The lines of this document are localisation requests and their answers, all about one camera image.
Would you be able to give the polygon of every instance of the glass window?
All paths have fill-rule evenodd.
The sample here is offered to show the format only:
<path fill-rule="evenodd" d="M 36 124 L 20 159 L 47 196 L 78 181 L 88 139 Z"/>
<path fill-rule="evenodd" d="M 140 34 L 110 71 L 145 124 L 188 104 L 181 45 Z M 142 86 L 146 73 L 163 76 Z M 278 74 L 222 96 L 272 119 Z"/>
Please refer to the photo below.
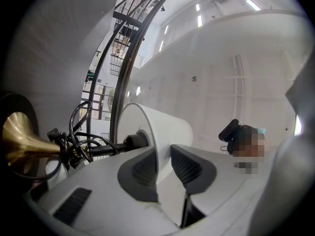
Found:
<path fill-rule="evenodd" d="M 113 107 L 113 100 L 114 97 L 112 96 L 104 96 L 104 102 L 103 102 L 103 111 L 106 112 L 112 112 L 112 107 Z"/>
<path fill-rule="evenodd" d="M 95 100 L 95 101 L 100 101 L 100 95 L 94 94 L 93 100 Z"/>
<path fill-rule="evenodd" d="M 102 112 L 102 120 L 110 120 L 111 113 Z"/>
<path fill-rule="evenodd" d="M 92 110 L 92 119 L 98 119 L 98 111 Z"/>
<path fill-rule="evenodd" d="M 87 110 L 86 109 L 80 109 L 80 116 L 79 116 L 79 119 L 82 119 L 83 116 L 87 113 Z"/>
<path fill-rule="evenodd" d="M 94 93 L 102 94 L 103 93 L 103 88 L 104 88 L 103 85 L 96 84 Z"/>
<path fill-rule="evenodd" d="M 82 99 L 88 99 L 89 98 L 89 93 L 88 92 L 82 92 Z"/>
<path fill-rule="evenodd" d="M 114 88 L 106 87 L 105 95 L 114 96 L 114 94 L 115 94 Z"/>
<path fill-rule="evenodd" d="M 99 109 L 99 103 L 93 102 L 92 108 Z"/>
<path fill-rule="evenodd" d="M 83 91 L 91 91 L 91 83 L 85 83 L 83 87 Z"/>

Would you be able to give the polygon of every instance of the gray plastic panel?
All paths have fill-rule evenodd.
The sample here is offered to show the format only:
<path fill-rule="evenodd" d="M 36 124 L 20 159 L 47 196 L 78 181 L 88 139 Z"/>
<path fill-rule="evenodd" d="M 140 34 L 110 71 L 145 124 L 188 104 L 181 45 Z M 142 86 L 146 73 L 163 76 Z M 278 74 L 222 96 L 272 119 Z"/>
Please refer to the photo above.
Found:
<path fill-rule="evenodd" d="M 314 151 L 313 134 L 290 137 L 280 145 L 265 190 L 252 215 L 249 235 L 266 235 L 301 202 L 315 181 Z"/>
<path fill-rule="evenodd" d="M 124 162 L 151 149 L 140 148 L 92 162 L 44 194 L 38 204 L 53 214 L 74 189 L 82 187 L 92 192 L 73 222 L 73 228 L 97 236 L 173 233 L 179 228 L 163 212 L 160 204 L 136 201 L 117 180 L 118 170 Z"/>
<path fill-rule="evenodd" d="M 174 235 L 245 236 L 268 179 L 272 157 L 266 160 L 268 166 L 257 175 L 249 175 L 234 167 L 235 158 L 230 155 L 179 146 L 212 162 L 217 177 L 205 192 L 190 196 L 194 206 L 206 217 Z"/>

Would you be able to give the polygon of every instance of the metal railing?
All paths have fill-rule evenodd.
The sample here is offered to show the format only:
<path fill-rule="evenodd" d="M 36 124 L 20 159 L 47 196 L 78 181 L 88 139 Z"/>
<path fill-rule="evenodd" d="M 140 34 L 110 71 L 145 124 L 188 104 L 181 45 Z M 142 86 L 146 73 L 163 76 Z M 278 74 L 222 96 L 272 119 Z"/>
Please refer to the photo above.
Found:
<path fill-rule="evenodd" d="M 116 142 L 118 118 L 122 111 L 127 83 L 137 52 L 149 25 L 165 1 L 123 0 L 115 7 L 113 14 L 113 17 L 116 18 L 115 29 L 100 56 L 89 94 L 89 101 L 93 101 L 99 72 L 106 55 L 109 54 L 110 73 L 118 76 L 109 135 L 110 140 L 113 142 Z M 91 132 L 91 117 L 87 120 L 87 132 Z"/>

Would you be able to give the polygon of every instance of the black metal frame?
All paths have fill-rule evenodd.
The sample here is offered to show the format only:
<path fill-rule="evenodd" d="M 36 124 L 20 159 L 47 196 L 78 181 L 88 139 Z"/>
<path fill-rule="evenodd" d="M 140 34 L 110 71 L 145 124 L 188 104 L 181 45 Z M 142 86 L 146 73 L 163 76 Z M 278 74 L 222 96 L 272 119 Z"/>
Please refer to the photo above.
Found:
<path fill-rule="evenodd" d="M 145 1 L 146 1 L 146 0 L 141 0 L 141 2 L 140 2 L 139 4 L 142 6 L 142 5 L 145 3 Z M 135 0 L 132 1 L 131 5 L 130 5 L 130 7 L 129 7 L 129 9 L 128 9 L 127 15 L 129 15 L 130 9 L 132 8 L 134 2 L 135 2 Z M 143 10 L 142 10 L 143 12 L 144 12 L 145 9 L 147 8 L 148 4 L 143 8 Z M 135 12 L 132 13 L 132 15 L 131 15 L 130 17 L 127 16 L 127 15 L 124 15 L 124 14 L 120 13 L 120 14 L 122 15 L 122 17 L 124 17 L 124 19 L 127 19 L 128 25 L 126 26 L 126 28 L 129 29 L 129 26 L 130 26 L 130 25 L 133 25 L 133 28 L 131 29 L 131 33 L 130 33 L 130 35 L 128 36 L 128 39 L 127 39 L 127 42 L 126 42 L 126 43 L 123 43 L 124 39 L 123 39 L 121 42 L 119 41 L 119 40 L 120 40 L 120 37 L 121 37 L 121 35 L 122 35 L 122 32 L 119 33 L 118 40 L 117 40 L 117 41 L 114 40 L 114 41 L 116 41 L 118 44 L 120 44 L 120 47 L 118 47 L 119 45 L 117 44 L 116 49 L 119 49 L 119 50 L 120 50 L 120 49 L 122 48 L 122 46 L 124 46 L 123 51 L 122 51 L 122 53 L 121 53 L 121 56 L 119 56 L 119 53 L 117 54 L 117 52 L 114 52 L 115 47 L 114 47 L 114 45 L 113 45 L 112 54 L 115 54 L 116 57 L 119 57 L 119 58 L 123 58 L 123 57 L 124 57 L 125 49 L 126 49 L 126 47 L 129 47 L 129 46 L 128 46 L 128 43 L 130 42 L 131 35 L 132 35 L 132 33 L 133 33 L 135 27 L 139 28 L 139 26 L 141 26 L 141 22 L 139 22 L 139 19 L 140 19 L 140 17 L 141 17 L 141 15 L 142 15 L 143 12 L 140 13 L 140 16 L 139 16 L 136 20 L 133 18 L 134 15 L 135 15 Z M 117 64 L 118 61 L 119 61 L 119 60 L 116 60 L 116 59 L 114 58 L 114 62 L 112 62 L 112 59 L 111 59 L 111 62 L 110 62 L 110 64 L 111 64 L 110 72 L 111 72 L 112 75 L 119 76 L 122 63 L 119 62 L 120 64 L 118 65 L 118 64 Z"/>
<path fill-rule="evenodd" d="M 106 119 L 102 119 L 102 113 L 111 113 L 111 111 L 104 111 L 104 110 L 103 110 L 103 104 L 102 104 L 102 102 L 104 102 L 104 99 L 105 99 L 106 96 L 108 96 L 108 97 L 114 97 L 114 96 L 112 96 L 112 95 L 106 94 L 106 90 L 107 90 L 107 89 L 115 89 L 115 88 L 108 87 L 108 86 L 104 86 L 104 85 L 102 85 L 102 86 L 103 86 L 102 93 L 94 93 L 94 95 L 99 95 L 99 96 L 100 96 L 99 101 L 94 100 L 94 99 L 92 100 L 92 104 L 93 104 L 93 103 L 98 103 L 98 104 L 99 104 L 99 105 L 98 105 L 98 109 L 93 108 L 93 105 L 92 105 L 92 111 L 98 111 L 98 118 L 97 118 L 98 120 L 106 120 Z"/>
<path fill-rule="evenodd" d="M 109 133 L 101 133 L 100 136 L 103 137 L 103 138 L 109 139 Z M 107 144 L 106 144 L 103 140 L 101 140 L 101 139 L 99 139 L 98 142 L 99 142 L 101 145 L 103 145 L 103 146 L 107 145 Z"/>
<path fill-rule="evenodd" d="M 116 143 L 117 142 L 117 126 L 119 116 L 123 110 L 126 88 L 129 81 L 130 73 L 135 61 L 135 57 L 138 53 L 140 48 L 142 39 L 146 34 L 151 21 L 153 20 L 156 13 L 162 7 L 166 0 L 160 0 L 158 4 L 152 9 L 149 15 L 146 17 L 144 22 L 142 23 L 141 27 L 137 31 L 136 40 L 130 44 L 130 48 L 128 49 L 126 56 L 123 61 L 123 65 L 121 67 L 121 71 L 118 77 L 114 101 L 113 101 L 113 108 L 112 108 L 112 116 L 110 122 L 110 129 L 109 129 L 109 139 L 110 141 Z"/>
<path fill-rule="evenodd" d="M 123 9 L 122 9 L 122 12 L 123 12 L 123 10 L 124 10 L 124 7 L 125 7 L 125 5 L 126 5 L 126 1 L 127 1 L 127 0 L 124 0 L 124 1 L 125 1 L 125 3 L 124 3 L 124 6 L 123 6 Z M 99 59 L 99 62 L 98 62 L 98 64 L 97 64 L 97 66 L 96 66 L 96 69 L 95 69 L 95 72 L 94 72 L 94 77 L 93 77 L 92 84 L 91 84 L 91 90 L 90 90 L 90 95 L 89 95 L 89 101 L 93 101 L 94 91 L 95 91 L 95 87 L 96 87 L 96 82 L 97 82 L 97 79 L 98 79 L 98 75 L 99 75 L 99 72 L 100 72 L 100 70 L 101 70 L 101 67 L 102 67 L 102 64 L 103 64 L 103 62 L 104 62 L 104 59 L 105 59 L 105 57 L 106 57 L 106 55 L 107 55 L 107 53 L 108 53 L 108 51 L 109 51 L 109 48 L 111 47 L 113 41 L 115 41 L 115 38 L 116 38 L 117 34 L 118 34 L 119 31 L 122 29 L 122 27 L 125 25 L 125 23 L 128 22 L 129 25 L 132 24 L 132 22 L 134 21 L 134 19 L 131 19 L 131 20 L 129 21 L 129 18 L 132 18 L 132 17 L 134 16 L 135 12 L 137 11 L 137 9 L 138 9 L 142 4 L 144 4 L 146 1 L 147 1 L 147 0 L 141 0 L 140 3 L 139 3 L 138 5 L 136 5 L 133 10 L 130 11 L 130 9 L 131 9 L 131 7 L 132 7 L 132 5 L 133 5 L 133 4 L 131 4 L 131 6 L 130 6 L 130 8 L 129 8 L 129 10 L 128 10 L 128 13 L 127 13 L 127 15 L 126 15 L 126 17 L 124 17 L 123 20 L 119 20 L 119 23 L 117 24 L 117 27 L 115 28 L 115 30 L 114 30 L 114 32 L 113 32 L 113 35 L 111 36 L 110 40 L 108 41 L 108 43 L 107 43 L 107 45 L 106 45 L 106 47 L 105 47 L 103 53 L 101 54 L 101 57 L 100 57 L 100 59 Z M 152 19 L 154 18 L 155 14 L 158 12 L 159 8 L 162 6 L 162 4 L 163 4 L 165 1 L 166 1 L 166 0 L 160 0 L 160 2 L 155 6 L 155 7 L 158 7 L 158 8 L 156 9 L 156 8 L 154 7 L 154 8 L 152 9 L 152 11 L 148 14 L 147 18 L 145 19 L 145 21 L 144 21 L 143 23 L 141 23 L 141 22 L 137 23 L 138 25 L 141 24 L 141 26 L 140 26 L 140 28 L 139 28 L 139 31 L 143 31 L 143 30 L 144 30 L 144 32 L 142 32 L 142 33 L 140 34 L 140 32 L 138 31 L 138 32 L 136 33 L 135 38 L 134 38 L 134 41 L 133 41 L 133 43 L 131 43 L 131 45 L 130 45 L 131 48 L 129 48 L 129 49 L 133 49 L 133 48 L 136 46 L 136 44 L 137 44 L 137 46 L 138 46 L 138 47 L 137 47 L 137 51 L 138 51 L 138 49 L 139 49 L 139 47 L 140 47 L 140 44 L 141 44 L 141 41 L 142 41 L 142 39 L 143 39 L 143 37 L 144 37 L 144 35 L 145 35 L 145 33 L 146 33 L 146 31 L 147 31 L 149 25 L 150 25 Z M 132 56 L 131 56 L 131 55 L 128 55 L 128 56 L 129 56 L 129 58 L 132 57 L 132 59 L 133 59 L 133 61 L 134 61 L 134 59 L 135 59 L 135 57 L 136 57 L 136 54 L 137 54 L 137 52 L 132 52 Z M 124 57 L 124 62 L 123 62 L 123 64 L 122 64 L 122 67 L 124 66 L 124 63 L 126 63 L 126 60 L 129 59 L 129 58 Z M 88 133 L 91 132 L 91 117 L 89 117 L 89 118 L 87 119 L 87 132 L 88 132 Z"/>

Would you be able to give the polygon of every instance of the white wall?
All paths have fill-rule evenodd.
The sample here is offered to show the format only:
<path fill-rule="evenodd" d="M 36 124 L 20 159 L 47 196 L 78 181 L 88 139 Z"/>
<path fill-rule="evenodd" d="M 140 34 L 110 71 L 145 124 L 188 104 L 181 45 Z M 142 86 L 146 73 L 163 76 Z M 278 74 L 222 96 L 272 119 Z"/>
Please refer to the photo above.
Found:
<path fill-rule="evenodd" d="M 269 145 L 279 145 L 295 125 L 284 94 L 314 39 L 303 17 L 242 15 L 208 22 L 166 46 L 131 75 L 130 100 L 186 120 L 197 148 L 220 152 L 218 134 L 233 118 L 266 129 Z"/>
<path fill-rule="evenodd" d="M 100 136 L 101 133 L 109 133 L 110 121 L 91 119 L 91 134 Z M 81 126 L 82 132 L 86 132 L 86 122 Z"/>
<path fill-rule="evenodd" d="M 299 13 L 304 13 L 303 10 L 298 6 L 295 0 L 252 0 L 262 10 L 264 9 L 275 9 L 275 10 L 289 10 Z M 200 10 L 197 12 L 195 5 L 199 4 Z M 196 0 L 191 6 L 184 8 L 181 12 L 176 13 L 173 17 L 161 25 L 161 31 L 157 37 L 157 42 L 154 46 L 153 54 L 158 53 L 162 40 L 163 48 L 175 41 L 176 39 L 187 34 L 191 30 L 198 27 L 197 17 L 202 16 L 203 24 L 216 20 L 221 17 L 228 15 L 244 12 L 253 11 L 246 0 Z M 169 25 L 168 33 L 164 35 L 165 27 Z"/>
<path fill-rule="evenodd" d="M 153 54 L 154 54 L 154 49 L 156 46 L 156 42 L 158 40 L 159 36 L 159 31 L 160 31 L 160 26 L 158 26 L 155 23 L 151 23 L 146 35 L 144 36 L 144 41 L 142 41 L 135 63 L 134 67 L 136 68 L 141 68 L 142 65 L 144 65 L 146 62 L 148 62 Z"/>

